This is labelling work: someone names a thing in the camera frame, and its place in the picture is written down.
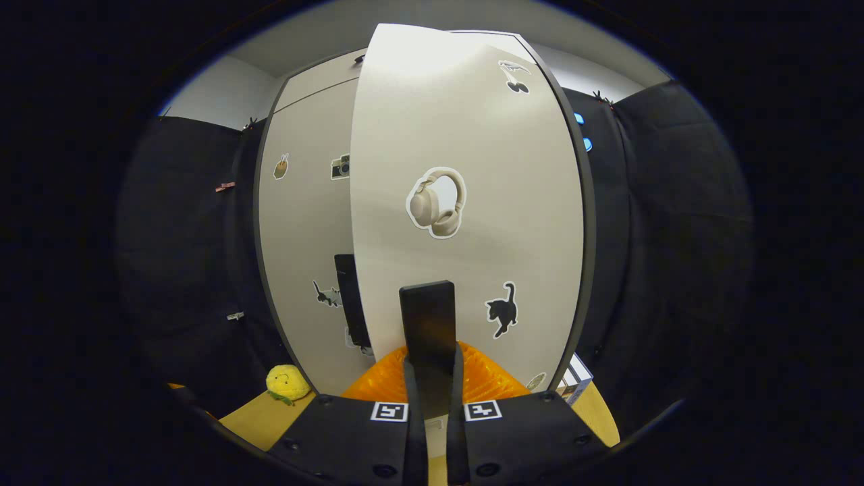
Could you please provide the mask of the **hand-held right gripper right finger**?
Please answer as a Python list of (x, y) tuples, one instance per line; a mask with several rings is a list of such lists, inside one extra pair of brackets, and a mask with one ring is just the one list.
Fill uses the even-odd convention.
[(531, 393), (463, 342), (448, 406), (450, 485), (573, 485), (613, 446), (613, 413), (595, 384), (573, 403), (556, 391)]

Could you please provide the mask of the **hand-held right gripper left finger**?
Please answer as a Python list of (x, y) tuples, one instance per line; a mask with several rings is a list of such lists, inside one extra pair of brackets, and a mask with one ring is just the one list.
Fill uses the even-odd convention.
[(373, 365), (345, 396), (320, 394), (269, 456), (299, 485), (425, 485), (428, 446), (408, 350)]

